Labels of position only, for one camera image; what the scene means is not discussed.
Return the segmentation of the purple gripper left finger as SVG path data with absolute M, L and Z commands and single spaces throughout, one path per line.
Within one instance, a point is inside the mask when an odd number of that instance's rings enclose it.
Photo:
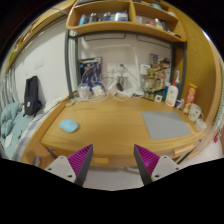
M 46 171 L 82 186 L 86 180 L 92 157 L 93 145 L 90 144 L 69 156 L 59 156 L 46 168 Z

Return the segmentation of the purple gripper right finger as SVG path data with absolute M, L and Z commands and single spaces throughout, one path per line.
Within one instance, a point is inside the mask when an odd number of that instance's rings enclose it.
M 148 149 L 134 145 L 134 157 L 144 185 L 148 185 L 180 170 L 169 156 L 158 156 Z

